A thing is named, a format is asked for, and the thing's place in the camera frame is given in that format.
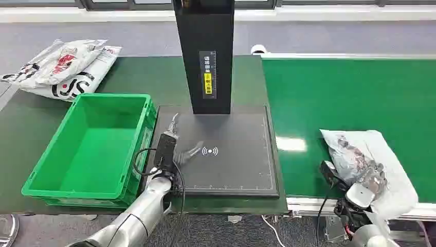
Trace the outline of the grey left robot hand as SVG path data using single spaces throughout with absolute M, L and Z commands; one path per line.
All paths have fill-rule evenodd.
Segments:
M 170 121 L 168 130 L 165 131 L 165 134 L 169 134 L 171 137 L 175 138 L 178 141 L 179 136 L 177 135 L 177 123 L 178 123 L 179 113 L 177 112 Z M 204 147 L 204 141 L 199 141 L 192 149 L 184 152 L 174 151 L 173 154 L 173 162 L 180 166 L 183 166 L 188 163 L 190 159 L 192 159 L 196 154 L 198 154 L 202 148 Z

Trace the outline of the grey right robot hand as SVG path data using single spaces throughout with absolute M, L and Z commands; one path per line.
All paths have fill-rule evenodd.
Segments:
M 378 199 L 387 186 L 383 164 L 370 160 L 358 172 L 355 182 L 373 192 L 374 200 Z

